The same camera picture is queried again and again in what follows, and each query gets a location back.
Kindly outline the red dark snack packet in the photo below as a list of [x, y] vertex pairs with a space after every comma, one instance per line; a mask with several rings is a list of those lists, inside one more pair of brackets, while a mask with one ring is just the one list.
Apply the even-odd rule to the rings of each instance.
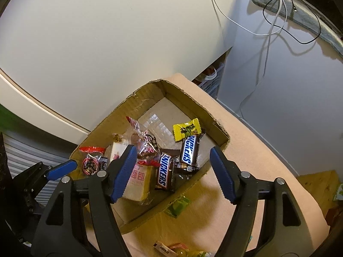
[[87, 176], [92, 176], [100, 170], [106, 170], [108, 158], [105, 156], [104, 147], [80, 147], [79, 151], [83, 154], [82, 171]]

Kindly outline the packaged bread slice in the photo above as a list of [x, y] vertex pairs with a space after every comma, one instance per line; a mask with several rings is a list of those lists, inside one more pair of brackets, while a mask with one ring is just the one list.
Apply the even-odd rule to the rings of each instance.
[[[111, 161], [118, 159], [124, 153], [130, 141], [123, 135], [114, 134], [112, 143], [105, 150], [105, 157], [108, 159], [108, 165]], [[154, 166], [146, 164], [146, 160], [137, 159], [132, 170], [131, 176], [123, 193], [123, 198], [142, 203], [149, 196], [150, 180]]]

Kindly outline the pink jelly cup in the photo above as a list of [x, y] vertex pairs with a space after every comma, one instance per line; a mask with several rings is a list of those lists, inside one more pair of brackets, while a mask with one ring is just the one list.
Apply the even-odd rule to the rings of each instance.
[[178, 254], [178, 256], [187, 256], [189, 252], [189, 248], [182, 242], [171, 244], [168, 248]]

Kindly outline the yellow round jelly cup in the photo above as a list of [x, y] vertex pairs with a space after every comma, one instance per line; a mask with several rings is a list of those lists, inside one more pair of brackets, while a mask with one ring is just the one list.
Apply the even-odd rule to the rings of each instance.
[[183, 248], [176, 250], [179, 257], [211, 257], [211, 254], [206, 251], [189, 251]]

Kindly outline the green candy packet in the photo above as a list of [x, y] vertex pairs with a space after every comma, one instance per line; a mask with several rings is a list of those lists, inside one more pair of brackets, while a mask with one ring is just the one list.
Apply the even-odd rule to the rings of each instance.
[[164, 213], [173, 218], [178, 218], [190, 204], [191, 200], [189, 198], [181, 196], [174, 203], [168, 206]]

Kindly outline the pink white candy packet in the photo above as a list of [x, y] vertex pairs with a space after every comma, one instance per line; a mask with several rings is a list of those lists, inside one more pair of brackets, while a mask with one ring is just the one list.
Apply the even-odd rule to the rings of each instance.
[[176, 252], [171, 250], [169, 247], [167, 247], [166, 245], [164, 245], [164, 243], [160, 241], [156, 241], [153, 244], [153, 247], [165, 257], [178, 257], [178, 254]]

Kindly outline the Snickers bar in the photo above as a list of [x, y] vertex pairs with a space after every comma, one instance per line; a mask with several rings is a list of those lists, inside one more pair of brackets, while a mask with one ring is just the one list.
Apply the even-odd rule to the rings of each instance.
[[180, 155], [179, 149], [161, 149], [159, 168], [156, 174], [155, 190], [175, 191], [174, 164]]
[[178, 173], [191, 175], [200, 169], [197, 158], [202, 136], [202, 134], [192, 135], [183, 140], [179, 160], [176, 163]]

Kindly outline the red top date snack bag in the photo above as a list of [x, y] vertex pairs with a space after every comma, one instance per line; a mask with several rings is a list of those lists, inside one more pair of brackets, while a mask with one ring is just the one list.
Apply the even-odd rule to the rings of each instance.
[[131, 144], [137, 149], [137, 158], [146, 162], [157, 161], [159, 158], [160, 147], [155, 135], [137, 120], [127, 116], [130, 129], [127, 131]]

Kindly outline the yellow candy packet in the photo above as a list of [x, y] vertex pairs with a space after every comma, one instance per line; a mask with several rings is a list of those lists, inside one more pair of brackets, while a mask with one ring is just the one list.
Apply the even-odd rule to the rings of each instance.
[[173, 136], [176, 142], [179, 142], [185, 138], [193, 135], [199, 135], [202, 133], [202, 128], [198, 118], [192, 119], [186, 123], [173, 125]]

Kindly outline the green snack bag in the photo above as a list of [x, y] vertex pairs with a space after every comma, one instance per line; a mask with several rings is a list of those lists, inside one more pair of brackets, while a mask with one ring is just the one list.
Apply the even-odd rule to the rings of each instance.
[[334, 194], [334, 201], [342, 201], [343, 200], [343, 183], [339, 184], [337, 190]]

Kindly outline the brown cardboard box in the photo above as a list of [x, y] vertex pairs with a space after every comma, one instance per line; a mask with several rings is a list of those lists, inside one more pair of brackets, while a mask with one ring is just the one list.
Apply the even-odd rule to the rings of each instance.
[[214, 146], [225, 149], [230, 136], [215, 119], [211, 107], [217, 103], [199, 86], [181, 74], [168, 79], [150, 81], [134, 91], [118, 105], [79, 144], [79, 147], [108, 147], [115, 133], [125, 134], [129, 129], [130, 116], [145, 126], [156, 138], [157, 144], [166, 149], [179, 149], [175, 142], [173, 125], [199, 119], [205, 134], [199, 144], [198, 164], [200, 170], [189, 180], [177, 180], [173, 194], [151, 189], [147, 204], [120, 198], [112, 205], [120, 232], [129, 233], [164, 211], [181, 195], [197, 183], [210, 168], [209, 151]]

